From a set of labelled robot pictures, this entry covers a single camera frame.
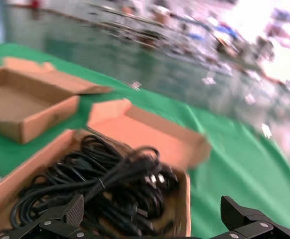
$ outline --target floor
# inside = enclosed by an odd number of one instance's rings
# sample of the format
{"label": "floor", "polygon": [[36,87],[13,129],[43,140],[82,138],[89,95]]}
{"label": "floor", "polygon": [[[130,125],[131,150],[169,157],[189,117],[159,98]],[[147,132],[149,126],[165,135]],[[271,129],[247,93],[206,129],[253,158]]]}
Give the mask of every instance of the floor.
{"label": "floor", "polygon": [[271,139],[290,161],[290,92],[284,87],[257,82],[240,72],[233,72],[233,77],[215,75],[215,84],[206,84],[202,80],[207,76],[206,69],[50,13],[33,19],[28,10],[11,7],[8,19],[9,41],[127,84],[138,81],[144,89],[250,124],[272,134]]}

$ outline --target coiled black cable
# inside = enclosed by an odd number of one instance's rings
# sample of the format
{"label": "coiled black cable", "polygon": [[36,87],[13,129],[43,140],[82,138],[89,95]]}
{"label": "coiled black cable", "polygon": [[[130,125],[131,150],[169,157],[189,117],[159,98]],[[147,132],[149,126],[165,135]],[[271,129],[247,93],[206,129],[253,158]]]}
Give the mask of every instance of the coiled black cable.
{"label": "coiled black cable", "polygon": [[163,214],[163,196],[177,185],[172,170],[160,164],[157,149],[145,146],[123,157],[101,138],[89,135],[82,139],[79,151],[68,153],[20,192],[10,221],[17,229],[38,219],[48,208],[65,205],[75,194],[83,194],[82,226],[88,230],[116,238],[101,226],[102,217],[126,236],[160,235],[150,219]]}

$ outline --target open cardboard box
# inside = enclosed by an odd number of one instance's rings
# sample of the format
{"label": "open cardboard box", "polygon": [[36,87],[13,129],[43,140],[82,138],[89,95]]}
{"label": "open cardboard box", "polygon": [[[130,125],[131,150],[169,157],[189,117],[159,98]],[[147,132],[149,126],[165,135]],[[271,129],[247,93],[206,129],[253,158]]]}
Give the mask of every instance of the open cardboard box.
{"label": "open cardboard box", "polygon": [[28,143],[76,113],[76,94],[109,91],[57,71],[50,63],[5,57],[0,67],[0,133]]}
{"label": "open cardboard box", "polygon": [[[165,213],[160,219],[153,221],[154,227],[161,228],[174,219],[174,227],[168,235],[190,236],[190,179],[185,171],[188,167],[193,167],[208,158],[210,146],[206,139],[195,132],[143,111],[128,100],[94,104],[88,125],[94,126],[93,129],[98,132],[93,133],[110,143],[123,156],[132,150],[128,144],[132,147],[152,145],[160,151],[161,162],[173,167],[180,187],[170,196],[165,197]],[[110,135],[104,136],[108,133],[105,132],[107,127],[125,135],[110,132],[115,136],[114,138],[110,138],[112,137]],[[0,230],[10,227],[9,214],[17,201],[18,192],[27,186],[35,175],[60,160],[62,155],[78,149],[79,140],[87,133],[85,130],[79,133],[73,130],[65,131],[0,181]],[[124,139],[123,143],[119,142],[118,138],[121,137]]]}

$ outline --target cardboard lid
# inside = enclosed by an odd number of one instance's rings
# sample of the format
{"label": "cardboard lid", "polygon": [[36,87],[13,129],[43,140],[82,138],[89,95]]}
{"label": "cardboard lid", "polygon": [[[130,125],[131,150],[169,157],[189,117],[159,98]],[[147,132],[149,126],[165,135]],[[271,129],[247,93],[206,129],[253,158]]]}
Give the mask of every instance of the cardboard lid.
{"label": "cardboard lid", "polygon": [[81,94],[102,94],[112,91],[111,87],[100,86],[82,78],[58,71],[53,64],[15,58],[4,57],[2,64],[6,69],[35,77],[48,84],[55,85],[77,95]]}
{"label": "cardboard lid", "polygon": [[132,148],[154,146],[161,162],[183,171],[208,159],[211,150],[204,136],[142,110],[127,99],[93,104],[87,126]]}

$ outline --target green cloth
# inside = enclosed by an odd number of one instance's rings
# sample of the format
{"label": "green cloth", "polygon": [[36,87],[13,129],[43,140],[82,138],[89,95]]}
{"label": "green cloth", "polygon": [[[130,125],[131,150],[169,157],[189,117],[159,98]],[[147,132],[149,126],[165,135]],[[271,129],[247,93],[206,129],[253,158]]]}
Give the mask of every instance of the green cloth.
{"label": "green cloth", "polygon": [[9,174],[64,129],[84,127],[92,103],[128,98],[138,107],[207,135],[212,144],[209,161],[189,172],[193,236],[208,238],[226,231],[220,219],[222,195],[259,209],[290,228],[290,166],[272,142],[250,127],[146,90],[133,90],[118,80],[26,47],[1,45],[0,58],[4,56],[50,61],[61,71],[113,86],[115,91],[82,96],[77,115],[27,145],[0,136],[1,176]]}

